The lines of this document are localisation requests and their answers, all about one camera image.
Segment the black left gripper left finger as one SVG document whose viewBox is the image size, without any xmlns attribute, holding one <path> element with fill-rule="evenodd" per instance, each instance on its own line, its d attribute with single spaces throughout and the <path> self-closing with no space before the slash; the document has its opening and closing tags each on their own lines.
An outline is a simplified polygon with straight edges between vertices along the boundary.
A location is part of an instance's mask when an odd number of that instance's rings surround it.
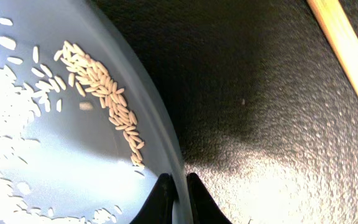
<svg viewBox="0 0 358 224">
<path fill-rule="evenodd" d="M 173 203 L 177 197 L 172 176 L 161 174 L 130 224 L 172 224 Z"/>
</svg>

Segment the dark blue plate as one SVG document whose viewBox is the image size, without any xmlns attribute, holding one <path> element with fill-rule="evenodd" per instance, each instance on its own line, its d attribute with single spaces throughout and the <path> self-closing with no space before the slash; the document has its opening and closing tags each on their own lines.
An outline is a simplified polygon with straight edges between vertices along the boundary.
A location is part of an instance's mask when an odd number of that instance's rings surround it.
<svg viewBox="0 0 358 224">
<path fill-rule="evenodd" d="M 90 111 L 80 110 L 85 99 L 75 88 L 51 92 L 63 101 L 61 112 L 43 113 L 26 127 L 24 136 L 38 139 L 40 148 L 26 156 L 23 168 L 8 168 L 13 180 L 25 180 L 32 189 L 30 206 L 52 207 L 62 217 L 91 218 L 97 208 L 115 213 L 119 223 L 135 220 L 159 175 L 175 183 L 172 222 L 193 221 L 183 159 L 177 135 L 165 105 L 144 66 L 106 15 L 91 1 L 0 1 L 0 64 L 6 57 L 23 60 L 14 66 L 19 81 L 34 83 L 30 69 L 33 46 L 52 72 L 68 76 L 54 53 L 68 40 L 102 61 L 125 89 L 125 98 L 139 122 L 145 141 L 145 169 L 132 165 L 124 136 L 108 121 L 99 101 L 87 96 Z"/>
</svg>

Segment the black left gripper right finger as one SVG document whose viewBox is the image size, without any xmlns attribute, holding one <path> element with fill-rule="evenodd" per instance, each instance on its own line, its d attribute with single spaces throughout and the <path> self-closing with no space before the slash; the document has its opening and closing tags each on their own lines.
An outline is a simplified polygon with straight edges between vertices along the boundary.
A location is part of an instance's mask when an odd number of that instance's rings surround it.
<svg viewBox="0 0 358 224">
<path fill-rule="evenodd" d="M 186 177 L 193 214 L 193 222 L 197 224 L 231 224 L 209 194 L 196 173 Z"/>
</svg>

